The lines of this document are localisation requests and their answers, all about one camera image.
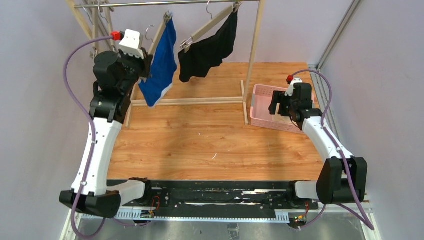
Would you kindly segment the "blue underwear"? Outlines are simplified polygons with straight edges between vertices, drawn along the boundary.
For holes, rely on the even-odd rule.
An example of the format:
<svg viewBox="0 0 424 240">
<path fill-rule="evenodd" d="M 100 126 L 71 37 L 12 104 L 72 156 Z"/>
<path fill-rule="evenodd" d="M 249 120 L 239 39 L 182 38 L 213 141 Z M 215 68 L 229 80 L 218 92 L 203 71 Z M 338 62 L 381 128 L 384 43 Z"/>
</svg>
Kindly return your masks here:
<svg viewBox="0 0 424 240">
<path fill-rule="evenodd" d="M 148 107 L 153 108 L 173 86 L 177 70 L 175 44 L 177 33 L 172 19 L 168 21 L 155 51 L 150 76 L 138 87 Z"/>
</svg>

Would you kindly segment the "beige hanger with blue underwear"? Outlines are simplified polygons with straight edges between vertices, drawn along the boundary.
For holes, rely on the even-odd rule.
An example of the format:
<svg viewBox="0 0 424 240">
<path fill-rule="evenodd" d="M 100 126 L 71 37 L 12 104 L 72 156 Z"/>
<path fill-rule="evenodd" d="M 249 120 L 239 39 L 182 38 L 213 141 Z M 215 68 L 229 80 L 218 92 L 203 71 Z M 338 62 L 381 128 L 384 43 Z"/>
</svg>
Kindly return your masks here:
<svg viewBox="0 0 424 240">
<path fill-rule="evenodd" d="M 151 44 L 151 46 L 148 50 L 148 56 L 152 57 L 150 65 L 152 65 L 153 62 L 154 62 L 155 53 L 157 51 L 159 42 L 160 42 L 160 40 L 161 40 L 161 38 L 164 34 L 164 31 L 166 29 L 168 22 L 172 19 L 172 17 L 173 17 L 173 15 L 170 13 L 169 10 L 167 12 L 165 12 L 165 14 L 163 15 L 163 18 L 162 18 L 162 22 L 160 23 L 154 38 L 147 38 L 148 31 L 149 31 L 150 27 L 155 26 L 154 24 L 150 25 L 145 32 L 145 39 L 150 40 L 152 42 L 152 44 Z"/>
</svg>

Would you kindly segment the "cream underwear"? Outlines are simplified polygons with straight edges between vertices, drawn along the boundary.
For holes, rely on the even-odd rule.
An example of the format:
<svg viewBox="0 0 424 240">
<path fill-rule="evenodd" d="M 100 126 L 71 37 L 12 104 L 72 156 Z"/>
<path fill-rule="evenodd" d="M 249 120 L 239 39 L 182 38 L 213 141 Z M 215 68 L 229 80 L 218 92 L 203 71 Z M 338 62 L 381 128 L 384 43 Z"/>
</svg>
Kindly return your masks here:
<svg viewBox="0 0 424 240">
<path fill-rule="evenodd" d="M 289 116 L 281 116 L 279 114 L 275 114 L 271 116 L 271 120 L 275 125 L 279 126 L 292 126 L 292 120 Z"/>
</svg>

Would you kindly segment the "beige hanger with cream underwear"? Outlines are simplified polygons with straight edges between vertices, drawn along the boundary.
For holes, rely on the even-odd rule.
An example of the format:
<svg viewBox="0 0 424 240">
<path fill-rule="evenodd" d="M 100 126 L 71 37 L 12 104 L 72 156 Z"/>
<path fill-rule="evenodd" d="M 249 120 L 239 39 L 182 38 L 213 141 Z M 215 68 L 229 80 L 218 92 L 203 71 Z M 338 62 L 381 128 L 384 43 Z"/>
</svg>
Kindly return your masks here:
<svg viewBox="0 0 424 240">
<path fill-rule="evenodd" d="M 113 31 L 113 24 L 112 24 L 112 17 L 111 17 L 111 12 L 114 11 L 113 8 L 101 7 L 102 4 L 109 4 L 108 0 L 104 0 L 104 1 L 93 0 L 92 3 L 95 4 L 96 5 L 95 8 L 99 10 L 99 14 L 98 14 L 99 37 L 109 36 L 111 32 Z M 105 49 L 101 47 L 101 43 L 99 42 L 98 54 L 104 51 L 113 51 L 113 52 L 116 51 L 116 44 L 111 39 L 104 41 L 104 46 L 105 46 Z"/>
</svg>

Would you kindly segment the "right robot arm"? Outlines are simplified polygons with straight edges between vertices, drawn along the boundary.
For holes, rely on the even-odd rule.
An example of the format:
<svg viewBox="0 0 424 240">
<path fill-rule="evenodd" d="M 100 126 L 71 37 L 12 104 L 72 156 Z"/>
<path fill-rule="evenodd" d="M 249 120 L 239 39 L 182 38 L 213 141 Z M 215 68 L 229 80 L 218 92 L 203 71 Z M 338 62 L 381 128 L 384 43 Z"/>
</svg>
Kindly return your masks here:
<svg viewBox="0 0 424 240">
<path fill-rule="evenodd" d="M 312 141 L 323 160 L 318 180 L 291 182 L 293 196 L 322 204 L 360 204 L 366 195 L 368 163 L 348 151 L 329 129 L 323 112 L 314 107 L 312 86 L 293 80 L 286 90 L 275 90 L 271 115 L 288 117 Z"/>
</svg>

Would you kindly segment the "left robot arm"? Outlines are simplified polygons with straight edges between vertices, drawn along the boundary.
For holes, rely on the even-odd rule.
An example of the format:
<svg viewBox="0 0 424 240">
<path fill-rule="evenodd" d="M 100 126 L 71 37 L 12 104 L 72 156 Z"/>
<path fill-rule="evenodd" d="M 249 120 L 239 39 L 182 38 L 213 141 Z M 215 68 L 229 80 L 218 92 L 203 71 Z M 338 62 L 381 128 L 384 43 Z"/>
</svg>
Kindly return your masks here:
<svg viewBox="0 0 424 240">
<path fill-rule="evenodd" d="M 123 51 L 105 51 L 94 59 L 93 99 L 90 102 L 86 149 L 78 174 L 59 202 L 76 212 L 114 218 L 120 207 L 133 201 L 149 202 L 152 187 L 146 178 L 133 177 L 107 186 L 108 169 L 116 139 L 131 104 L 133 87 L 150 74 L 152 55 L 129 56 Z"/>
</svg>

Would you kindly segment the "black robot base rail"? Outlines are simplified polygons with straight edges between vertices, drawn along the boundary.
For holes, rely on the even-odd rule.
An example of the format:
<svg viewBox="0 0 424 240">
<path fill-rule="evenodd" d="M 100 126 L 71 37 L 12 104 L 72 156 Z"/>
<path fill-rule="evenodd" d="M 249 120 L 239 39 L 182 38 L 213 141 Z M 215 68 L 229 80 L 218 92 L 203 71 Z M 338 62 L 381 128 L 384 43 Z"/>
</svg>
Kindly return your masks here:
<svg viewBox="0 0 424 240">
<path fill-rule="evenodd" d="M 296 196 L 292 181 L 153 180 L 150 199 L 125 203 L 112 219 L 303 224 L 321 207 L 317 197 Z"/>
</svg>

